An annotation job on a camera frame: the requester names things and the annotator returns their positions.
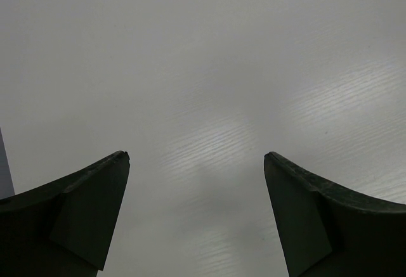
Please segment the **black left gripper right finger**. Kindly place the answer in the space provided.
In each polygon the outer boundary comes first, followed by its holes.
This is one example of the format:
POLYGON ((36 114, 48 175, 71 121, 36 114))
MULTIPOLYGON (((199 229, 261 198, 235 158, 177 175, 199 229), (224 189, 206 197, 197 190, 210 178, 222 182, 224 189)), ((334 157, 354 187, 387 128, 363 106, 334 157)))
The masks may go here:
POLYGON ((405 276, 405 205, 359 193, 276 152, 264 173, 289 276, 405 276))

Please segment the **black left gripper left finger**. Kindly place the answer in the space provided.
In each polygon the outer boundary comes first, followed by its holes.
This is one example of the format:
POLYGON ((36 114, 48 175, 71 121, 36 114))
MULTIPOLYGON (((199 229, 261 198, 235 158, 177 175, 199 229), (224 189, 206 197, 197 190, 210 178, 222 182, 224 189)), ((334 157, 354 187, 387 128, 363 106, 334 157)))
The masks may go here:
POLYGON ((1 199, 1 276, 96 276, 105 267, 129 176, 117 151, 1 199))

